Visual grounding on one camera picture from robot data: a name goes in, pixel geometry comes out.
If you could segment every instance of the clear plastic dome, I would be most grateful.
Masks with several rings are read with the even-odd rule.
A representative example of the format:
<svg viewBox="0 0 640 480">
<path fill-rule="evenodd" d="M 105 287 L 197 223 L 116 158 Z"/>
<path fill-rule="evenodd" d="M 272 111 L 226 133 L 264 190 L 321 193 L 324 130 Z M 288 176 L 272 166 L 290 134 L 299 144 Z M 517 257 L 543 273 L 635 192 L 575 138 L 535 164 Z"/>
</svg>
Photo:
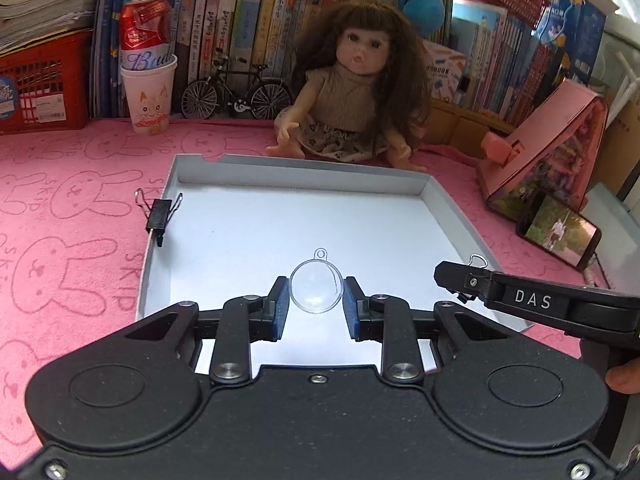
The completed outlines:
<svg viewBox="0 0 640 480">
<path fill-rule="evenodd" d="M 344 292 L 340 271 L 326 258 L 326 250 L 316 249 L 313 259 L 299 264 L 289 279 L 291 301 L 310 314 L 328 312 Z"/>
</svg>

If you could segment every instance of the floral skirt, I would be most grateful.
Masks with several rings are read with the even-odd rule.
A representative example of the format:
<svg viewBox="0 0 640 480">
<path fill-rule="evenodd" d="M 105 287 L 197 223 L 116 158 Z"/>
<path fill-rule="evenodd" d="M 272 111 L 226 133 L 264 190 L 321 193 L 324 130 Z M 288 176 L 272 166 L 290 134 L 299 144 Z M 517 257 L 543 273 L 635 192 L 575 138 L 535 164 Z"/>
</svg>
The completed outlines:
<svg viewBox="0 0 640 480">
<path fill-rule="evenodd" d="M 366 132 L 349 132 L 322 124 L 307 116 L 292 134 L 309 152 L 340 162 L 361 162 L 386 152 L 389 143 L 382 135 L 374 139 Z"/>
</svg>

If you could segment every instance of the phone screen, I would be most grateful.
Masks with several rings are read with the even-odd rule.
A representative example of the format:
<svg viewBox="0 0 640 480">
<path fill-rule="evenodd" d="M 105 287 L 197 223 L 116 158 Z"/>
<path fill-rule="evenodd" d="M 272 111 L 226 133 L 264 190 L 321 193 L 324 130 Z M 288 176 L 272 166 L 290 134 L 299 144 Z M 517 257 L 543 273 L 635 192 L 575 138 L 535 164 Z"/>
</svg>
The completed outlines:
<svg viewBox="0 0 640 480">
<path fill-rule="evenodd" d="M 545 195 L 525 238 L 577 266 L 597 228 L 558 200 Z"/>
</svg>

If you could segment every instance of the blue balloon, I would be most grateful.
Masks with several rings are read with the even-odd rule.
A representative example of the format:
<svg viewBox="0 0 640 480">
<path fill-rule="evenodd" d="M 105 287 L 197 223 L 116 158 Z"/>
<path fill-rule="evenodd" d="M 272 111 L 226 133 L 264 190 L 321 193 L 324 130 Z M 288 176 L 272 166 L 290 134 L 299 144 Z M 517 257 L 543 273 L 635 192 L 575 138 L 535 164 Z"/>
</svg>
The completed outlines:
<svg viewBox="0 0 640 480">
<path fill-rule="evenodd" d="M 423 38 L 428 38 L 444 23 L 442 0 L 409 0 L 402 12 Z"/>
</svg>

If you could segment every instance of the bicycle model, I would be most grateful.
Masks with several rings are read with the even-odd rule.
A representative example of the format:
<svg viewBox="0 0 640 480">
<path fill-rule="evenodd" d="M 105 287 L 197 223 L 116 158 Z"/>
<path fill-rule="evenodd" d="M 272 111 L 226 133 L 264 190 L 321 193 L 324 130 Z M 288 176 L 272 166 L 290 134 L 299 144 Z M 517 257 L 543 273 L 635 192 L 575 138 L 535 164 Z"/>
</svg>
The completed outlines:
<svg viewBox="0 0 640 480">
<path fill-rule="evenodd" d="M 209 119 L 222 110 L 224 103 L 231 117 L 250 111 L 255 119 L 274 120 L 284 108 L 293 104 L 293 97 L 283 79 L 262 77 L 262 71 L 268 65 L 252 64 L 248 71 L 230 70 L 228 60 L 228 56 L 219 53 L 218 58 L 213 60 L 212 75 L 198 79 L 185 88 L 180 101 L 185 118 Z M 242 57 L 236 57 L 235 60 L 248 63 Z M 249 77 L 244 95 L 229 88 L 229 75 Z"/>
</svg>

